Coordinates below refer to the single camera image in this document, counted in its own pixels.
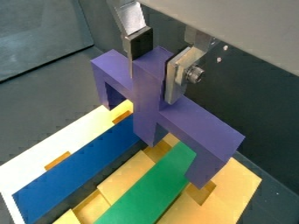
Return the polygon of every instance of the gray floor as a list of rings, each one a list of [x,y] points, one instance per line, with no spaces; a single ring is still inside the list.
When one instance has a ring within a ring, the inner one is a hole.
[[[99,106],[89,60],[100,54],[91,47],[0,85],[1,164]],[[239,153],[235,158],[263,179],[239,224],[296,224],[298,196]],[[0,223],[12,223],[1,197]]]

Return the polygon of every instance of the gray wall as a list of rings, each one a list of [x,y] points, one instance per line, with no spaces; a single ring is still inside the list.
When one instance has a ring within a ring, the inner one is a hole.
[[[80,5],[95,45],[123,52],[106,0]],[[176,53],[186,45],[184,25],[155,10],[144,8],[144,14],[155,45]],[[299,78],[232,46],[224,52],[224,45],[204,58],[206,78],[188,86],[187,96],[246,135],[242,154],[299,194]]]
[[[92,45],[79,0],[0,0],[0,81]]]

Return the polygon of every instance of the white panel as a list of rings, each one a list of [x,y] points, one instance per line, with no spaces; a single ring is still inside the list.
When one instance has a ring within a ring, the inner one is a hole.
[[[139,0],[139,2],[299,75],[299,1]]]

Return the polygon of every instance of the wooden block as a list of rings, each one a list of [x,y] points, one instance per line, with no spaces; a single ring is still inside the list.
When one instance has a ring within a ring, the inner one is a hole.
[[[110,205],[115,204],[154,165],[154,161],[139,151],[100,183],[97,189],[107,198]]]
[[[144,149],[144,154],[154,160],[155,163],[158,163],[171,148],[172,146],[162,140],[155,147],[148,146]]]
[[[45,171],[48,171],[56,164],[59,164],[69,155],[71,153],[68,151],[63,153],[52,162],[49,162],[44,166]]]
[[[212,181],[210,181],[202,189],[199,189],[194,184],[190,184],[186,188],[186,192],[202,206],[206,199],[210,197],[215,187],[216,185],[212,183]]]
[[[127,111],[123,115],[120,115],[114,121],[112,123],[114,124],[118,124],[120,123],[130,115],[132,114],[131,111]]]
[[[52,224],[81,224],[72,210],[52,223]]]
[[[195,152],[178,143],[95,224],[155,223],[188,184],[184,173],[194,158]]]
[[[164,140],[172,147],[180,142],[179,138],[176,138],[176,137],[174,136],[172,133],[168,133],[168,134],[166,135],[166,137],[163,138],[163,140]]]
[[[211,181],[216,187],[203,205],[200,206],[184,191],[156,222],[158,224],[234,224],[238,222],[258,189],[260,178],[232,158]]]
[[[108,208],[108,201],[99,190],[96,190],[72,210],[81,224],[92,224]]]
[[[118,121],[118,118],[123,120],[132,113],[134,113],[134,103],[130,100],[126,100],[110,111],[111,121],[112,122]]]

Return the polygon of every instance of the metal plate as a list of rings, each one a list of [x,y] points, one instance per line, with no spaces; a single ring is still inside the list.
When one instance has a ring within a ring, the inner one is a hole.
[[[93,44],[77,1],[0,4],[0,81]]]

